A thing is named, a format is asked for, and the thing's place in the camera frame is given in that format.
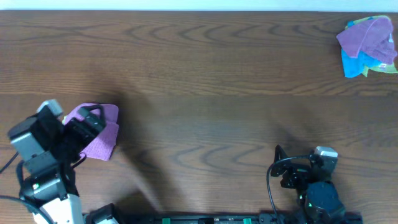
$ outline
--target purple cloth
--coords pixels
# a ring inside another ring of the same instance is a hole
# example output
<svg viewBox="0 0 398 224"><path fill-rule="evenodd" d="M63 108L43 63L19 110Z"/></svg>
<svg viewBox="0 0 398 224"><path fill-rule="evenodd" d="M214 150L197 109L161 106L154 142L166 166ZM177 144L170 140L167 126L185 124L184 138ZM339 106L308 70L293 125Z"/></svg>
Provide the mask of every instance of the purple cloth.
<svg viewBox="0 0 398 224"><path fill-rule="evenodd" d="M83 117L78 114L78 110L82 106L91 106L95 103L83 103L73 109L66 117L65 124L67 124L72 118L83 120ZM104 130L84 148L84 152L87 157L94 159L101 159L108 161L111 157L114 146L116 145L116 137L118 136L119 125L116 124L118 120L119 108L115 105L102 104L104 108L106 127ZM99 116L100 110L91 111L93 114Z"/></svg>
<svg viewBox="0 0 398 224"><path fill-rule="evenodd" d="M392 41L393 26L388 18L380 17L360 22L337 35L337 39L351 58L363 51L382 63L392 64L397 52Z"/></svg>

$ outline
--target green led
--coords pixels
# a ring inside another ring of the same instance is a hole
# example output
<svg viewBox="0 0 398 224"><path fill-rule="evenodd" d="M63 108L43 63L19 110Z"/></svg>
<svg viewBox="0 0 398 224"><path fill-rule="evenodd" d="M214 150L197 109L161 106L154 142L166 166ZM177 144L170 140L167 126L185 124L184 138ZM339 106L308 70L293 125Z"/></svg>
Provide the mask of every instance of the green led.
<svg viewBox="0 0 398 224"><path fill-rule="evenodd" d="M163 218L162 219L162 224L170 224L172 220L170 218Z"/></svg>
<svg viewBox="0 0 398 224"><path fill-rule="evenodd" d="M243 224L251 224L251 218L244 218Z"/></svg>
<svg viewBox="0 0 398 224"><path fill-rule="evenodd" d="M33 190L36 190L36 189L38 189L40 187L40 185L38 183L36 183L32 187L33 187Z"/></svg>

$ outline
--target blue cloth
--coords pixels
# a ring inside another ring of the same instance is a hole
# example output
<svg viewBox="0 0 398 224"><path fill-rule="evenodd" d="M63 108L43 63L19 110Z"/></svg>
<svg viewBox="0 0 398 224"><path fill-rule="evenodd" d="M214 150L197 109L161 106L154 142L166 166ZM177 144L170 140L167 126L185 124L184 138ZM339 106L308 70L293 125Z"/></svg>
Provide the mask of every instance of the blue cloth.
<svg viewBox="0 0 398 224"><path fill-rule="evenodd" d="M350 58L344 50L341 50L341 59L343 60L344 76L354 78L363 72L365 65L369 68L379 66L381 62L360 51L358 58Z"/></svg>
<svg viewBox="0 0 398 224"><path fill-rule="evenodd" d="M353 25L355 25L354 21L349 21L349 22L347 23L347 26L348 26L348 27L352 27Z"/></svg>

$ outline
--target white wall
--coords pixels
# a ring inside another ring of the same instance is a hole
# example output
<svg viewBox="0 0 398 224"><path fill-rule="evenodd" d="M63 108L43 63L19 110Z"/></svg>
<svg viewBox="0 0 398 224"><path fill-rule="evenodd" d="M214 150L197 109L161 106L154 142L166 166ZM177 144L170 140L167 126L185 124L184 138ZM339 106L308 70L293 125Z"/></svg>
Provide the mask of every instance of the white wall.
<svg viewBox="0 0 398 224"><path fill-rule="evenodd" d="M0 0L0 9L398 12L398 0Z"/></svg>

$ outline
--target wooden table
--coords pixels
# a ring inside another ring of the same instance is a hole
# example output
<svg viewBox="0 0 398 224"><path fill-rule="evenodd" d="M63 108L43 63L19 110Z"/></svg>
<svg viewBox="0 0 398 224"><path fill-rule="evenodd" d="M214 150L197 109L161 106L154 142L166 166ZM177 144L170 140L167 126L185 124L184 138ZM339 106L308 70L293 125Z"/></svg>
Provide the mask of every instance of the wooden table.
<svg viewBox="0 0 398 224"><path fill-rule="evenodd" d="M114 103L111 160L76 170L84 212L111 202L135 213L270 210L275 145L291 156L324 145L340 153L333 179L347 210L398 222L398 79L345 78L335 38L371 15L2 11L0 164L15 153L7 131L42 101L66 113ZM16 164L0 194L18 194ZM279 181L275 204L297 208ZM1 223L32 223L23 206L0 203Z"/></svg>

